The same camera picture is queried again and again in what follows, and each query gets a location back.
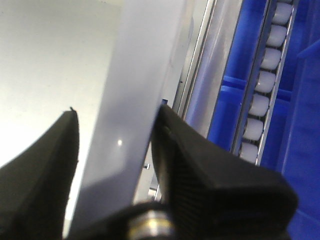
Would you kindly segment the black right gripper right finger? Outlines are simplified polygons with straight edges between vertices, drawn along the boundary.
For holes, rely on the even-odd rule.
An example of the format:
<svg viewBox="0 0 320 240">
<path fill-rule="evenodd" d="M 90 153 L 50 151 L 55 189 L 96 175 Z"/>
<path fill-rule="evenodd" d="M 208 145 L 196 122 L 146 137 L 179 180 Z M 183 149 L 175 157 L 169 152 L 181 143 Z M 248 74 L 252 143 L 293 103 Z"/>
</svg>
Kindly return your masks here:
<svg viewBox="0 0 320 240">
<path fill-rule="evenodd" d="M 178 239 L 290 239 L 298 197 L 280 173 L 220 148 L 167 105 L 159 108 L 151 149 Z"/>
</svg>

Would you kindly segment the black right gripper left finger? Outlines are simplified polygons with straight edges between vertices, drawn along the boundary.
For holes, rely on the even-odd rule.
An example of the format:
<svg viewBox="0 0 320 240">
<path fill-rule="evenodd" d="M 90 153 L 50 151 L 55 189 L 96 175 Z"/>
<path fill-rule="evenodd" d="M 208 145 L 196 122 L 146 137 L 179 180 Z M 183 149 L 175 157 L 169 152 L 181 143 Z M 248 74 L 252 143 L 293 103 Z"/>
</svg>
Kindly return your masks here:
<svg viewBox="0 0 320 240">
<path fill-rule="evenodd" d="M 0 169 L 0 238 L 61 240 L 78 164 L 79 120 L 65 111 L 29 148 Z"/>
</svg>

